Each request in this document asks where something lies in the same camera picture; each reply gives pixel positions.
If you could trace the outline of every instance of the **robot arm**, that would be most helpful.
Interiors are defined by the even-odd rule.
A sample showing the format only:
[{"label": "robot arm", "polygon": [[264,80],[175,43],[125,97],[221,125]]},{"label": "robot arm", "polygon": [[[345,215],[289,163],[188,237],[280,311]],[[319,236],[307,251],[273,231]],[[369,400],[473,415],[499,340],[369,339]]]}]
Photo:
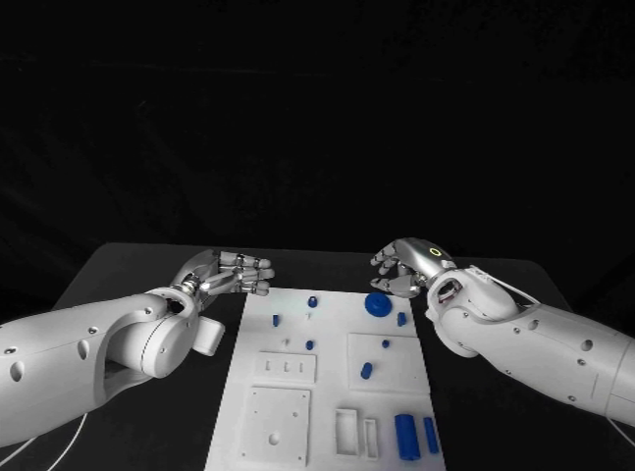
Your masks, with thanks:
[{"label": "robot arm", "polygon": [[169,376],[191,349],[211,356],[225,327],[199,313],[222,293],[267,295],[270,267],[270,260],[208,250],[168,288],[0,326],[0,447]]},{"label": "robot arm", "polygon": [[444,345],[482,355],[503,374],[554,399],[635,427],[635,340],[539,302],[521,306],[480,269],[457,269],[426,240],[395,240],[377,254],[372,285],[405,297],[428,288],[427,316]]}]

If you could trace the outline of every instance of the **blue small part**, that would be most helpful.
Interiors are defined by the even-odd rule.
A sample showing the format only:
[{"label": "blue small part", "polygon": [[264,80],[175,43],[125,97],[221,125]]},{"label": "blue small part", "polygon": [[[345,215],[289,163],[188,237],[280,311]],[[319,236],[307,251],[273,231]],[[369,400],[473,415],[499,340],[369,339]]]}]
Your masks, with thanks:
[{"label": "blue small part", "polygon": [[424,417],[424,425],[427,426],[428,450],[433,454],[437,454],[440,453],[440,447],[437,446],[436,426],[431,417]]},{"label": "blue small part", "polygon": [[400,459],[405,461],[421,459],[420,439],[413,415],[400,414],[395,416],[395,432],[398,434]]},{"label": "blue small part", "polygon": [[385,317],[392,311],[392,302],[382,292],[374,292],[367,295],[364,307],[372,316]]},{"label": "blue small part", "polygon": [[371,377],[371,372],[374,370],[374,365],[367,362],[362,367],[362,377],[368,380]]}]

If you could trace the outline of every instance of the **gray table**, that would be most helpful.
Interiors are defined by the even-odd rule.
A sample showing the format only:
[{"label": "gray table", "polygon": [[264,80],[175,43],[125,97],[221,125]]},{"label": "gray table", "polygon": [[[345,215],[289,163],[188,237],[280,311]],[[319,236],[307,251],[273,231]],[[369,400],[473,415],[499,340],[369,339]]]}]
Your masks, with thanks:
[{"label": "gray table", "polygon": [[[202,246],[107,244],[91,257],[55,308],[113,299],[165,286]],[[253,248],[230,251],[270,258],[274,286],[371,292],[372,254]],[[532,262],[457,258],[477,265],[547,304],[570,309],[544,269]],[[58,470],[202,471],[214,433],[246,295],[222,295],[207,316],[227,325],[214,357],[192,352],[163,380],[123,392],[94,411]],[[413,300],[433,388],[447,469],[635,469],[635,451],[601,417],[557,402],[466,359],[437,339],[426,299]],[[67,447],[80,421],[45,434],[5,470],[45,471]],[[0,449],[0,459],[16,446]]]}]

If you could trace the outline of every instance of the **dark backdrop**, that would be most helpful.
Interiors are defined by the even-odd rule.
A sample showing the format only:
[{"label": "dark backdrop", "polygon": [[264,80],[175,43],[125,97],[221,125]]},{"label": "dark backdrop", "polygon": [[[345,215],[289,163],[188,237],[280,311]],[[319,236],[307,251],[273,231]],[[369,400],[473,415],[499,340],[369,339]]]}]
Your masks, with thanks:
[{"label": "dark backdrop", "polygon": [[0,322],[107,241],[401,236],[635,336],[635,3],[0,2]]}]

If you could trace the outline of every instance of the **cable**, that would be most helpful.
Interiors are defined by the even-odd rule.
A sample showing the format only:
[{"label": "cable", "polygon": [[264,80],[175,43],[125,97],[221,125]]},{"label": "cable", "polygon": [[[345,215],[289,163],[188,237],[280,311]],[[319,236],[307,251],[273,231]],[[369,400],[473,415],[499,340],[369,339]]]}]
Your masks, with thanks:
[{"label": "cable", "polygon": [[11,456],[0,462],[0,467],[21,454],[21,451],[31,445],[31,443],[38,439],[38,437],[34,437],[18,449],[16,451],[11,454]]},{"label": "cable", "polygon": [[80,436],[80,433],[81,433],[81,429],[84,428],[84,422],[87,421],[87,417],[88,417],[88,414],[84,414],[84,419],[81,419],[80,428],[77,429],[77,434],[74,434],[73,441],[70,442],[70,445],[67,446],[65,451],[64,451],[63,454],[60,455],[60,458],[58,458],[58,459],[55,460],[55,462],[52,463],[52,466],[48,468],[48,471],[52,471],[52,468],[57,466],[57,464],[60,463],[61,459],[65,457],[67,452],[68,452],[70,449],[73,448],[74,442],[77,441],[77,437]]},{"label": "cable", "polygon": [[[55,460],[52,463],[52,466],[48,468],[48,471],[52,471],[52,468],[57,466],[60,463],[61,459],[65,457],[67,452],[73,448],[74,442],[77,441],[77,437],[80,436],[81,429],[84,427],[84,422],[87,421],[88,414],[84,414],[84,419],[81,420],[80,428],[77,429],[77,434],[74,435],[73,441],[70,442],[70,445],[67,446],[65,451],[60,455],[60,458]],[[18,449],[16,451],[11,454],[11,456],[0,462],[0,468],[2,466],[21,454],[21,451],[31,445],[31,443],[38,439],[38,437],[34,437]]]},{"label": "cable", "polygon": [[606,417],[607,420],[610,421],[610,424],[611,426],[617,429],[617,432],[622,434],[622,436],[624,437],[626,441],[630,442],[633,444],[633,447],[635,448],[635,442],[629,438],[629,436],[626,435],[624,431],[619,428],[617,424],[614,423],[614,421]]},{"label": "cable", "polygon": [[477,275],[486,276],[490,280],[493,280],[495,282],[498,282],[503,287],[506,287],[506,288],[511,289],[513,292],[516,292],[525,299],[528,299],[529,301],[532,301],[535,304],[541,304],[541,302],[538,301],[538,299],[537,299],[535,297],[532,297],[525,291],[521,291],[518,288],[512,287],[512,286],[511,286],[508,283],[505,283],[499,278],[493,277],[488,272],[485,272],[483,270],[480,270],[475,265],[472,265],[470,268],[476,269]]}]

